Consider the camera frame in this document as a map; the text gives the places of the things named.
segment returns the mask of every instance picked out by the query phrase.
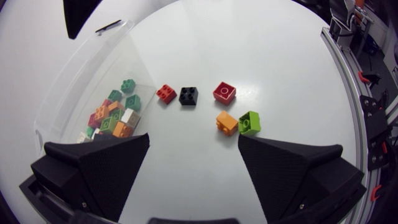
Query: white surface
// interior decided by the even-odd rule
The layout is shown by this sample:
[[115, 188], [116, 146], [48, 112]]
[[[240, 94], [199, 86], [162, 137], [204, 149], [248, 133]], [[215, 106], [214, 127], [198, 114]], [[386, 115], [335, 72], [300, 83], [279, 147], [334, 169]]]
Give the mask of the white surface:
[[92, 33], [118, 19], [139, 22], [175, 0], [102, 1], [75, 40], [62, 1], [8, 0], [0, 12], [0, 190], [21, 223], [44, 223], [19, 190], [32, 174], [33, 122], [54, 78]]
[[[351, 110], [338, 69], [320, 38], [326, 24], [306, 8], [281, 1], [180, 1], [144, 19], [132, 37], [157, 85], [195, 86], [196, 107], [150, 103], [135, 134], [149, 131], [150, 148], [121, 223], [150, 217], [203, 220], [236, 217], [264, 223], [238, 151], [216, 116], [257, 111], [257, 136], [312, 145], [341, 144], [355, 164]], [[237, 88], [224, 106], [212, 91]]]

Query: plastic bin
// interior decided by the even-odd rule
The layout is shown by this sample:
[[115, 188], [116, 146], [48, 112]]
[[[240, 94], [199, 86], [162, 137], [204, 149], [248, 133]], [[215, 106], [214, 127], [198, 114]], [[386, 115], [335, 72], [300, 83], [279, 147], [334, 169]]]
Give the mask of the plastic bin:
[[139, 95], [145, 112], [155, 87], [129, 35], [132, 22], [121, 22], [102, 34], [93, 34], [75, 52], [52, 84], [35, 119], [37, 156], [47, 141], [76, 143], [86, 131], [90, 115], [112, 90], [120, 90], [123, 80], [132, 78], [136, 87], [126, 97]]

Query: lime green brick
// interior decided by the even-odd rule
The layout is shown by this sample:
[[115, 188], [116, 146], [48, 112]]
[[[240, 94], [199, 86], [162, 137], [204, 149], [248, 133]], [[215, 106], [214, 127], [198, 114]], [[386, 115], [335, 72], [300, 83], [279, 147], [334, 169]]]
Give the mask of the lime green brick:
[[132, 95], [126, 99], [125, 107], [134, 111], [139, 111], [139, 108], [141, 108], [141, 99], [137, 95]]
[[123, 114], [124, 114], [124, 111], [122, 109], [117, 109], [117, 110], [113, 111], [111, 117], [114, 118], [116, 121], [120, 121]]
[[124, 80], [122, 86], [120, 87], [120, 90], [123, 93], [132, 93], [134, 91], [134, 87], [136, 87], [136, 83], [134, 80]]
[[119, 101], [122, 99], [122, 93], [117, 90], [112, 90], [111, 94], [109, 94], [108, 99], [112, 100], [112, 102]]
[[92, 137], [93, 133], [94, 133], [94, 129], [92, 127], [87, 127], [86, 134], [89, 138]]
[[101, 131], [102, 133], [105, 133], [105, 134], [112, 134], [114, 131], [114, 128], [116, 127], [117, 122], [118, 121], [111, 116], [108, 118], [105, 118], [104, 120], [102, 120], [101, 128], [99, 129], [99, 131]]
[[259, 113], [249, 111], [239, 118], [239, 133], [253, 135], [261, 130]]

